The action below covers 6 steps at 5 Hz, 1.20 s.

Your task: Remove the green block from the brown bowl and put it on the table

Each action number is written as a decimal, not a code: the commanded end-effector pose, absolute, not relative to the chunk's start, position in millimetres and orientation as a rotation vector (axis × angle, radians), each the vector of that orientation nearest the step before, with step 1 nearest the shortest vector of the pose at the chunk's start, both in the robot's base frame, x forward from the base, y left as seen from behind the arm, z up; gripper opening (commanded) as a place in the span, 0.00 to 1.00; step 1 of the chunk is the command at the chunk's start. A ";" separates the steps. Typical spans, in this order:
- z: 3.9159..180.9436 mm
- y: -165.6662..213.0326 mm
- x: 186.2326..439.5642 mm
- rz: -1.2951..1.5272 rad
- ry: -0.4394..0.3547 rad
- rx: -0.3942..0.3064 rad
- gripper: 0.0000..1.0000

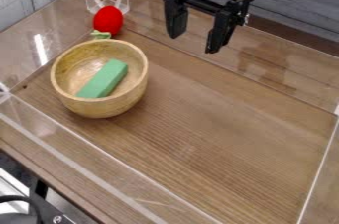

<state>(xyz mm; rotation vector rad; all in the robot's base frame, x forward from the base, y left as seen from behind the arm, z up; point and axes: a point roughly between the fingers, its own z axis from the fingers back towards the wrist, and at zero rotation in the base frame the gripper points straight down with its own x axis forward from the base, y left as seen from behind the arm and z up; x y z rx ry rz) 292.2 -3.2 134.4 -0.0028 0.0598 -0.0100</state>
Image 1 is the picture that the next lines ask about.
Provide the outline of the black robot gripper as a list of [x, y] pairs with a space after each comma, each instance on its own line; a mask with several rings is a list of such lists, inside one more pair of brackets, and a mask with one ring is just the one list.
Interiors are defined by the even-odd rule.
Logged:
[[248, 9], [254, 0], [164, 0], [167, 33], [176, 39], [187, 31], [188, 6], [215, 14], [214, 27], [208, 33], [206, 53], [216, 53], [234, 34], [236, 25], [248, 21]]

